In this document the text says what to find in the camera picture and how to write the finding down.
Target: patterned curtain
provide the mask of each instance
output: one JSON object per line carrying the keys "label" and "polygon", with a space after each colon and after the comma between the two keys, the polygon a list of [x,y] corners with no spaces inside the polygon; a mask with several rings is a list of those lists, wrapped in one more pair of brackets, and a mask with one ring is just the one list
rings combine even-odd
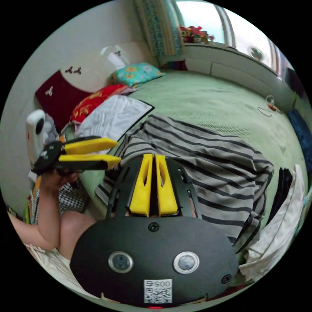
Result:
{"label": "patterned curtain", "polygon": [[134,0],[142,30],[153,56],[184,54],[181,16],[175,0]]}

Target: person's arm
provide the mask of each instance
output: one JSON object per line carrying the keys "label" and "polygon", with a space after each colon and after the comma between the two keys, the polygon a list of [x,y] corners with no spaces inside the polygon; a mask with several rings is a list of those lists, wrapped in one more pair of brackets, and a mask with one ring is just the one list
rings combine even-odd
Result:
{"label": "person's arm", "polygon": [[37,225],[26,224],[9,214],[13,227],[23,243],[44,250],[59,247],[61,228],[59,189],[67,182],[75,181],[77,177],[77,174],[60,177],[56,171],[41,176]]}
{"label": "person's arm", "polygon": [[26,224],[8,213],[10,221],[23,243],[44,250],[59,246],[60,216],[58,192],[40,188],[38,224]]}

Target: teal floral pillow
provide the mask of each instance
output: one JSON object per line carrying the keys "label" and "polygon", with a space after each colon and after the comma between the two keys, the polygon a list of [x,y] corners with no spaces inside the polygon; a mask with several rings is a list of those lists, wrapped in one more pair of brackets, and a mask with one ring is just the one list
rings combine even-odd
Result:
{"label": "teal floral pillow", "polygon": [[129,87],[138,87],[164,75],[165,73],[149,63],[138,63],[116,70],[111,74],[110,81],[114,85],[125,84]]}

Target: green bedsheet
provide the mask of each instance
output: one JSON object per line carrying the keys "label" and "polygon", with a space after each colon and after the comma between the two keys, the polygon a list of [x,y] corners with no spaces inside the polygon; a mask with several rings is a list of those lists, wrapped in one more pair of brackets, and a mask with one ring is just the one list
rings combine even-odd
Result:
{"label": "green bedsheet", "polygon": [[[271,117],[263,115],[258,107],[267,109],[265,99],[232,83],[191,71],[166,70],[166,73],[166,76],[142,85],[130,97],[153,105],[155,110],[151,113],[157,112],[225,134],[237,135],[261,151],[274,164],[275,173],[267,189],[262,227],[271,211],[280,167],[292,172],[293,166],[299,164],[307,191],[303,153],[285,114],[272,112]],[[73,137],[72,129],[67,129],[65,134],[68,139]],[[104,178],[104,172],[84,172],[80,178],[94,204],[105,215],[106,208],[94,193],[94,189]],[[238,257],[240,261],[243,260],[243,254]],[[242,281],[242,277],[238,276],[233,283],[241,284]]]}

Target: qr code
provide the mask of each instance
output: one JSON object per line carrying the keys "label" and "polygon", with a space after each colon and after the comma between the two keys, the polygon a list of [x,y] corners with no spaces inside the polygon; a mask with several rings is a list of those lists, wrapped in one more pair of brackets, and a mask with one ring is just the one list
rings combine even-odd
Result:
{"label": "qr code", "polygon": [[153,304],[172,303],[172,281],[145,280],[144,302]]}
{"label": "qr code", "polygon": [[145,303],[171,303],[171,288],[146,288]]}

